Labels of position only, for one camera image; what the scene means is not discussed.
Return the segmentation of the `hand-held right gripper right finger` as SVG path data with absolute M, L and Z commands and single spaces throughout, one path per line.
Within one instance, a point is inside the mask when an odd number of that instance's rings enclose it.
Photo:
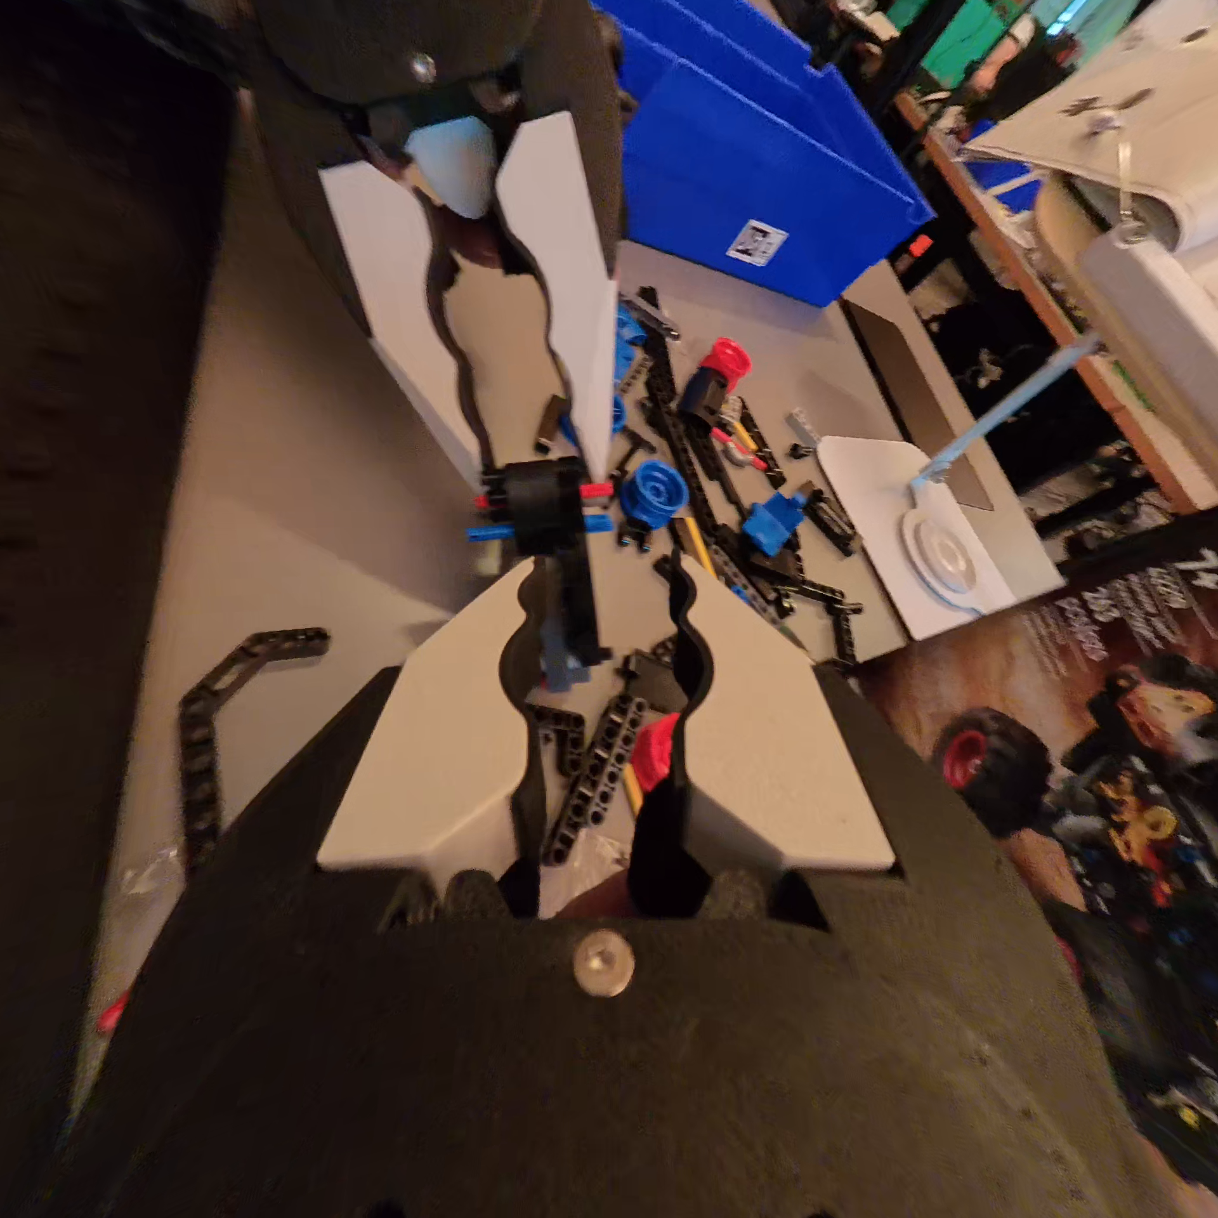
M 671 614 L 693 691 L 673 743 L 682 843 L 708 872 L 885 872 L 896 861 L 812 659 L 696 562 Z

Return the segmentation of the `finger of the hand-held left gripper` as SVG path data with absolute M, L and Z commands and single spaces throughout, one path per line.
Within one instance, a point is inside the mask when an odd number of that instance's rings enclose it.
M 376 353 L 445 456 L 479 491 L 493 466 L 470 359 L 454 337 L 445 292 L 455 268 L 432 200 L 370 162 L 318 172 Z
M 516 129 L 495 191 L 508 233 L 540 274 L 545 337 L 564 377 L 571 426 L 590 478 L 603 481 L 613 437 L 618 285 L 569 111 Z

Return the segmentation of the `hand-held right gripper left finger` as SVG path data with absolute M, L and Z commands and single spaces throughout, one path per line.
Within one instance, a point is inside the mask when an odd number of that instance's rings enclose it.
M 538 727 L 545 565 L 526 558 L 405 659 L 318 865 L 416 871 L 437 894 L 490 874 L 511 910 L 540 909 L 547 825 Z

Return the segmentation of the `black bent long beam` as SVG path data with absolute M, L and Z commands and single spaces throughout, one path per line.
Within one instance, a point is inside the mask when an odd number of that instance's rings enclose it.
M 267 665 L 322 658 L 331 632 L 322 627 L 255 632 L 199 678 L 177 704 L 177 759 L 183 874 L 192 880 L 215 852 L 223 830 L 218 717 Z

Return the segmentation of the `black grey motor assembly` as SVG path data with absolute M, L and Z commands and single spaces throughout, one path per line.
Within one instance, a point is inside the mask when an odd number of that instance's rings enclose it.
M 476 498 L 482 523 L 467 529 L 473 543 L 512 542 L 521 556 L 544 559 L 545 610 L 541 626 L 542 681 L 569 693 L 612 656 L 600 642 L 589 536 L 611 533 L 605 506 L 611 481 L 593 481 L 580 458 L 535 459 L 496 466 Z

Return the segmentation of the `grey desk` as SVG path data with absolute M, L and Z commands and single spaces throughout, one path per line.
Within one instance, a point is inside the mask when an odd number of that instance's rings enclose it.
M 223 817 L 231 823 L 281 767 L 386 665 L 490 582 L 467 542 L 473 488 L 454 471 L 371 352 L 286 220 L 250 94 L 239 97 L 223 239 L 205 311 L 142 693 L 86 1006 L 71 1109 L 103 1054 L 99 1013 L 129 988 L 173 904 L 126 915 L 122 871 L 180 842 L 180 697 L 248 635 L 323 627 L 321 659 L 270 664 L 218 716 Z M 657 288 L 682 332 L 680 382 L 719 336 L 751 353 L 743 397 L 772 449 L 799 407 L 821 435 L 901 439 L 841 303 L 814 308 L 650 248 L 619 248 L 627 290 Z M 880 261 L 843 298 L 909 326 L 914 308 Z M 480 377 L 496 455 L 532 455 L 557 390 L 532 278 L 466 265 L 447 298 Z M 970 411 L 928 349 L 921 359 L 953 417 Z

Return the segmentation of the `dark desk pad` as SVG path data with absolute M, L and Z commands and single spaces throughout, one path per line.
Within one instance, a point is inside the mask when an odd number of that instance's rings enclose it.
M 938 355 L 922 317 L 914 311 L 912 323 L 903 326 L 853 298 L 843 298 L 841 310 L 902 439 L 934 456 L 956 437 L 956 429 L 921 359 L 922 346 L 912 342 L 918 333 Z

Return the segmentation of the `person's left hand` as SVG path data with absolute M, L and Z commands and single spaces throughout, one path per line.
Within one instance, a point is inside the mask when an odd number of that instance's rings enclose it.
M 466 262 L 499 269 L 509 277 L 531 274 L 528 259 L 522 258 L 495 214 L 471 219 L 441 204 L 437 226 L 450 250 Z

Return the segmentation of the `black straight beam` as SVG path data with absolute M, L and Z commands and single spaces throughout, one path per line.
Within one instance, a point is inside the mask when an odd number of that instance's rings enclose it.
M 570 778 L 555 825 L 542 849 L 544 865 L 566 862 L 579 833 L 603 823 L 627 765 L 627 752 L 621 743 L 625 726 L 624 717 L 612 714 L 593 735 L 579 772 Z
M 647 701 L 631 693 L 618 693 L 603 710 L 569 788 L 566 817 L 574 833 L 605 822 L 647 710 Z

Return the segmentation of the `black sloped panel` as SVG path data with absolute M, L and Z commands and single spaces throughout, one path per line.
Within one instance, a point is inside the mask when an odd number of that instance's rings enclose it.
M 687 696 L 676 678 L 674 668 L 644 651 L 632 651 L 619 669 L 624 691 L 641 698 L 661 716 L 677 713 L 687 704 Z

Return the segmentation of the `heap of black beams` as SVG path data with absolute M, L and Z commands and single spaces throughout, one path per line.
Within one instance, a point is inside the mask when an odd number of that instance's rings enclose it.
M 714 533 L 714 553 L 725 561 L 732 585 L 754 594 L 777 625 L 795 613 L 795 600 L 819 604 L 832 626 L 834 651 L 830 665 L 844 675 L 859 668 L 856 617 L 864 606 L 847 593 L 806 575 L 798 551 L 785 545 L 774 555 L 764 553 L 743 532 L 719 524 Z

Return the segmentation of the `black curved panel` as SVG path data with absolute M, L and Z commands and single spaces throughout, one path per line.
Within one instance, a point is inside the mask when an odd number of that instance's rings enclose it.
M 728 381 L 719 369 L 699 365 L 685 385 L 677 407 L 686 417 L 696 417 L 705 426 L 716 427 L 721 424 L 728 390 Z

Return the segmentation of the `blue storage bin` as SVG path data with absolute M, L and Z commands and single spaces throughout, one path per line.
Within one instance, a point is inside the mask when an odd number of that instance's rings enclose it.
M 843 75 L 751 2 L 608 1 L 637 245 L 818 307 L 934 211 Z

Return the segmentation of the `long black holed beam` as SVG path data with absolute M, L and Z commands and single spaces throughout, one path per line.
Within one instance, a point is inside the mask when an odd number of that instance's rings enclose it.
M 660 304 L 657 291 L 653 287 L 640 290 L 640 295 L 654 304 Z M 666 436 L 674 461 L 683 475 L 692 477 L 690 503 L 698 526 L 714 540 L 715 527 L 727 524 L 708 497 L 708 487 L 716 485 L 728 506 L 737 511 L 738 520 L 747 514 L 743 498 L 727 471 L 727 464 L 719 446 L 711 437 L 711 429 L 696 417 L 686 417 L 677 407 L 683 387 L 677 387 L 670 340 L 661 335 L 647 330 L 644 350 L 651 359 L 647 374 L 647 393 L 650 401 L 650 419 L 660 426 Z

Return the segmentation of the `blue hinged fender panel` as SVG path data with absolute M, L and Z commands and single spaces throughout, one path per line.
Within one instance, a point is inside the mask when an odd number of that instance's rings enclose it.
M 795 491 L 789 495 L 774 491 L 766 501 L 756 501 L 741 524 L 741 533 L 763 555 L 777 556 L 787 540 L 798 533 L 809 495 L 808 491 Z

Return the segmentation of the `white rounded board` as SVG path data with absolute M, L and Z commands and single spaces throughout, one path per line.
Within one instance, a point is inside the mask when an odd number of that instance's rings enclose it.
M 1063 587 L 1057 565 L 980 440 L 941 481 L 902 439 L 825 436 L 816 459 L 915 640 Z

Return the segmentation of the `toy truck box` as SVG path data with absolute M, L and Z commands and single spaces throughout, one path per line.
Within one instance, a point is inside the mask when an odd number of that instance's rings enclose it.
M 1215 1215 L 1215 511 L 869 659 L 857 683 L 1044 909 L 1135 1131 Z

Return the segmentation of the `clear plastic scrap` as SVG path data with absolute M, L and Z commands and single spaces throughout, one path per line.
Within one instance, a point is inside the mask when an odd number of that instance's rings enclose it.
M 187 854 L 180 843 L 158 848 L 126 867 L 116 887 L 118 907 L 126 915 L 174 904 L 189 881 Z

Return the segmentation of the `black rectangular frame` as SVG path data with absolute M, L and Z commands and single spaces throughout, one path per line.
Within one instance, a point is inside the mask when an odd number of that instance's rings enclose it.
M 803 516 L 844 556 L 859 552 L 859 533 L 845 513 L 822 488 L 812 487 L 802 506 Z

